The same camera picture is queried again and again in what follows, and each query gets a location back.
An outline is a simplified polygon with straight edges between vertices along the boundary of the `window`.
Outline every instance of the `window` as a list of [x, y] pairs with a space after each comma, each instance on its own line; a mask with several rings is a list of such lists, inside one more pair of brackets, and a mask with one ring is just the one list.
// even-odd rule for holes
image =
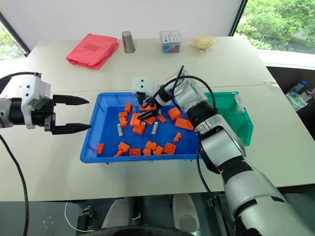
[[0, 60], [25, 57], [25, 50], [0, 22]]
[[248, 0], [236, 35], [257, 49], [315, 54], [315, 0]]

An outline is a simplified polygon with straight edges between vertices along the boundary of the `plastic box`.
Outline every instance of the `plastic box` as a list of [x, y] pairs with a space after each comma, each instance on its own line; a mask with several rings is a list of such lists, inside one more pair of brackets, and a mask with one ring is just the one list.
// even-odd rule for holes
[[[232, 129], [240, 136], [244, 144], [249, 145], [252, 135], [252, 123], [247, 112], [236, 114], [236, 101], [234, 95], [236, 93], [223, 92], [215, 93], [218, 111], [223, 115]], [[90, 124], [92, 127], [87, 131], [84, 144], [81, 150], [80, 160], [85, 163], [97, 163], [118, 161], [153, 161], [153, 160], [169, 160], [169, 159], [189, 159], [196, 158], [196, 150], [198, 147], [198, 138], [194, 131], [185, 130], [175, 127], [175, 121], [172, 121], [167, 111], [174, 107], [170, 105], [162, 108], [161, 114], [167, 119], [165, 123], [160, 121], [155, 136], [151, 135], [153, 125], [146, 124], [145, 132], [142, 136], [132, 132], [133, 126], [128, 125], [123, 128], [124, 136], [119, 137], [117, 131], [117, 123], [119, 123], [118, 112], [124, 110], [125, 104], [131, 103], [133, 111], [128, 114], [128, 122], [133, 112], [139, 112], [139, 104], [135, 100], [135, 96], [131, 92], [118, 93], [100, 93], [97, 96], [95, 107], [93, 110]], [[173, 142], [175, 135], [181, 132], [182, 137], [179, 142]], [[176, 150], [174, 155], [151, 155], [143, 156], [143, 150], [147, 141], [156, 142], [157, 145], [164, 147], [167, 142], [175, 144]], [[130, 145], [130, 148], [140, 148], [141, 156], [129, 156], [125, 153], [121, 157], [114, 157], [118, 150], [118, 144], [124, 142]], [[99, 143], [105, 144], [102, 154], [96, 154], [95, 150]]]
[[161, 31], [162, 53], [179, 53], [182, 47], [182, 39], [178, 30]]

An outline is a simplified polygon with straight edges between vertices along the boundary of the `green plastic bin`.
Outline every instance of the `green plastic bin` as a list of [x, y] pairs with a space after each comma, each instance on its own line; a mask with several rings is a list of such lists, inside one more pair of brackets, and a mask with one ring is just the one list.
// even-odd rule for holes
[[[212, 98], [210, 93], [205, 93], [210, 103]], [[240, 137], [245, 146], [249, 146], [252, 138], [253, 124], [244, 107], [244, 112], [237, 112], [237, 102], [235, 95], [238, 92], [214, 92], [216, 107], [226, 122], [231, 126], [234, 132]]]

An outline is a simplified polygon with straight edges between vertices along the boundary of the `pink towel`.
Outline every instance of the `pink towel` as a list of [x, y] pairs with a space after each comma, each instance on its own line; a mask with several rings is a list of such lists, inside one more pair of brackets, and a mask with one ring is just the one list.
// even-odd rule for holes
[[118, 47], [116, 38], [89, 33], [65, 59], [71, 64], [98, 70]]

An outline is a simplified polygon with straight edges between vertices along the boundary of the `orange lego brick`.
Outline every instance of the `orange lego brick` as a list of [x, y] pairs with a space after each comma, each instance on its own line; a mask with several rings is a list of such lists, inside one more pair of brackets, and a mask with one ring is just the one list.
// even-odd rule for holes
[[157, 148], [157, 144], [156, 143], [153, 143], [153, 142], [151, 142], [151, 141], [147, 141], [147, 143], [146, 143], [146, 148], [149, 148], [149, 149], [151, 149], [151, 150], [155, 150], [156, 148]]
[[191, 122], [187, 119], [177, 118], [175, 126], [183, 129], [193, 130]]
[[128, 152], [130, 150], [130, 146], [128, 144], [120, 142], [120, 144], [118, 145], [118, 149], [123, 152]]
[[124, 154], [123, 151], [118, 150], [117, 153], [114, 156], [122, 156]]
[[178, 142], [181, 137], [182, 137], [182, 134], [181, 134], [180, 132], [178, 132], [178, 133], [175, 135], [173, 141], [174, 141], [174, 142]]
[[105, 144], [98, 144], [97, 145], [97, 149], [96, 149], [96, 153], [97, 154], [102, 154], [103, 153], [103, 151], [104, 151], [104, 147], [105, 147]]
[[145, 129], [146, 129], [146, 126], [143, 124], [140, 124], [140, 125], [135, 126], [132, 131], [135, 134], [143, 135]]
[[139, 111], [141, 112], [145, 112], [145, 111], [151, 111], [151, 110], [155, 110], [157, 107], [154, 105], [152, 107], [150, 106], [147, 106], [146, 108], [142, 108], [142, 107], [139, 107]]
[[148, 119], [144, 120], [146, 123], [148, 123], [149, 125], [153, 125], [154, 121], [156, 121], [155, 117], [150, 117]]
[[143, 155], [145, 155], [145, 156], [151, 156], [151, 149], [145, 148], [145, 149], [143, 150]]
[[119, 117], [119, 122], [122, 125], [122, 127], [126, 127], [128, 125], [126, 117]]
[[130, 156], [141, 156], [141, 150], [139, 148], [130, 149]]
[[128, 113], [132, 112], [132, 104], [126, 103], [124, 111]]
[[165, 148], [164, 148], [164, 152], [167, 154], [171, 154], [173, 155], [176, 149], [176, 145], [174, 144], [170, 144], [170, 143], [166, 143]]
[[159, 121], [161, 121], [162, 123], [165, 123], [165, 122], [166, 122], [166, 119], [165, 119], [164, 116], [162, 116], [162, 115], [157, 116], [157, 118], [158, 118]]
[[172, 120], [176, 120], [177, 118], [181, 117], [181, 112], [177, 109], [177, 107], [169, 109], [167, 113]]
[[161, 155], [163, 152], [163, 147], [157, 146], [157, 148], [153, 151], [153, 155]]
[[134, 113], [132, 114], [131, 121], [130, 121], [130, 125], [131, 125], [131, 126], [140, 125], [141, 120], [138, 119], [138, 116], [139, 116], [139, 115], [140, 115], [140, 113], [136, 113], [136, 112], [134, 112]]
[[119, 112], [118, 117], [127, 117], [128, 113], [127, 112]]

